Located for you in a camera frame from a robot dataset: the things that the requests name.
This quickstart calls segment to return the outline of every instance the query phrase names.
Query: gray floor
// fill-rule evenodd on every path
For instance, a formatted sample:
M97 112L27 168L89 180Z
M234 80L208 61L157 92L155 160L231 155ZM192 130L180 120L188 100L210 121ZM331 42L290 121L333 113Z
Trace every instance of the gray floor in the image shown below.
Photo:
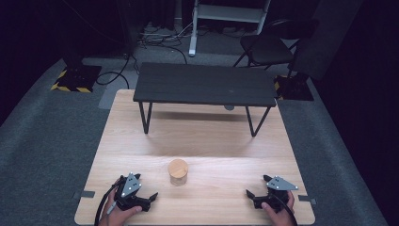
M188 57L189 39L178 46L188 63L231 66L241 54L239 40L208 33ZM168 48L137 48L141 62L184 63ZM117 57L86 58L103 72L119 71ZM0 128L0 225L75 225L74 214L96 153L115 92L123 80L93 93L50 90L65 66L60 60L26 93ZM267 76L284 73L275 67ZM130 62L123 73L131 88L138 77ZM386 225L314 86L313 102L278 101L288 136L311 198L314 225Z

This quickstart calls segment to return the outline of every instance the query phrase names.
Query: chair seat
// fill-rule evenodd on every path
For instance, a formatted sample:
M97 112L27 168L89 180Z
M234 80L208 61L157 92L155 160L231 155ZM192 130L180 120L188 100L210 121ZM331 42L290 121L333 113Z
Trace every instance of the chair seat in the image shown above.
M245 50L250 48L258 36L244 36L241 38L241 45ZM272 65L291 62L294 59L293 53L287 48L284 42L274 36L262 36L251 47L248 53L251 60L256 65Z

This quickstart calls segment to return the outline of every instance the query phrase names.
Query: round wooden container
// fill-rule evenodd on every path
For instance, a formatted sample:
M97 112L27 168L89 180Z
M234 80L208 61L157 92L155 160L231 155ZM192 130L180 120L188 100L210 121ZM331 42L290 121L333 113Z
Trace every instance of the round wooden container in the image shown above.
M170 182L174 186L183 186L187 182L188 165L182 159L174 159L169 163Z

